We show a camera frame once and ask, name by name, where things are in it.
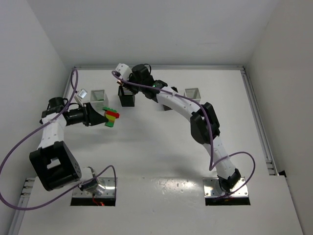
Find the green red brown lego stack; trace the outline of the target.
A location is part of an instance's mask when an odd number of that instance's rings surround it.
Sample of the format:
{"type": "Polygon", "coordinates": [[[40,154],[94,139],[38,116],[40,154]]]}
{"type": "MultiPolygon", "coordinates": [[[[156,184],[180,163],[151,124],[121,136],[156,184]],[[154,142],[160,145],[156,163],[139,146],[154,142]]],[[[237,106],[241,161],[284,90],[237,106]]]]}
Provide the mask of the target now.
{"type": "Polygon", "coordinates": [[[109,107],[104,107],[104,117],[108,119],[108,121],[105,123],[105,126],[112,128],[114,126],[114,122],[116,119],[120,117],[120,113],[117,112],[117,110],[114,110],[109,107]]]}

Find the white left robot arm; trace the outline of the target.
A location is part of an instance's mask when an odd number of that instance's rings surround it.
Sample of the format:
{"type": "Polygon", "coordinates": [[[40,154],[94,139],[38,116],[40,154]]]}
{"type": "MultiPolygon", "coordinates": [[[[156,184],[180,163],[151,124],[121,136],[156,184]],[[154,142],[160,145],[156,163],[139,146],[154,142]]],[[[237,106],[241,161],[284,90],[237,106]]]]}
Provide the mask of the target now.
{"type": "Polygon", "coordinates": [[[37,150],[29,154],[29,159],[43,187],[47,191],[81,182],[95,176],[91,167],[81,168],[64,141],[65,127],[82,123],[95,126],[109,120],[99,114],[90,103],[68,110],[68,99],[55,97],[48,101],[42,112],[43,134],[37,150]]]}

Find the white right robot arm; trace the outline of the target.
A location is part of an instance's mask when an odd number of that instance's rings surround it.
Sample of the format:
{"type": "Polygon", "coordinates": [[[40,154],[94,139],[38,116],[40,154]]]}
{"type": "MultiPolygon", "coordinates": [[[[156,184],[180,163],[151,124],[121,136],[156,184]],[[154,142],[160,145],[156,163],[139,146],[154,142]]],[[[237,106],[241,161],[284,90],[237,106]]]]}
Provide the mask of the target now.
{"type": "Polygon", "coordinates": [[[174,87],[153,79],[144,64],[133,68],[119,64],[116,71],[123,79],[122,84],[133,94],[141,92],[146,98],[171,108],[189,121],[191,136],[209,153],[209,169],[216,168],[220,187],[226,193],[230,193],[241,175],[223,146],[220,124],[213,106],[208,102],[200,105],[190,98],[179,95],[174,87]]]}

